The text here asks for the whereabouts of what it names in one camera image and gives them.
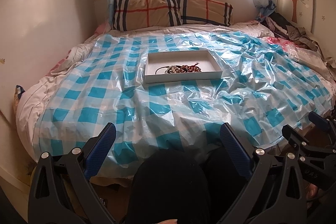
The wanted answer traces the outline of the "person right hand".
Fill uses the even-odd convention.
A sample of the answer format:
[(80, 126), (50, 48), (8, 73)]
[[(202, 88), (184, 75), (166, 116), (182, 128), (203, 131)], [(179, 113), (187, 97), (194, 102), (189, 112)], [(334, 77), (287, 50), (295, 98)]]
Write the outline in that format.
[(309, 184), (306, 187), (307, 208), (319, 206), (324, 199), (324, 194), (325, 192), (319, 187)]

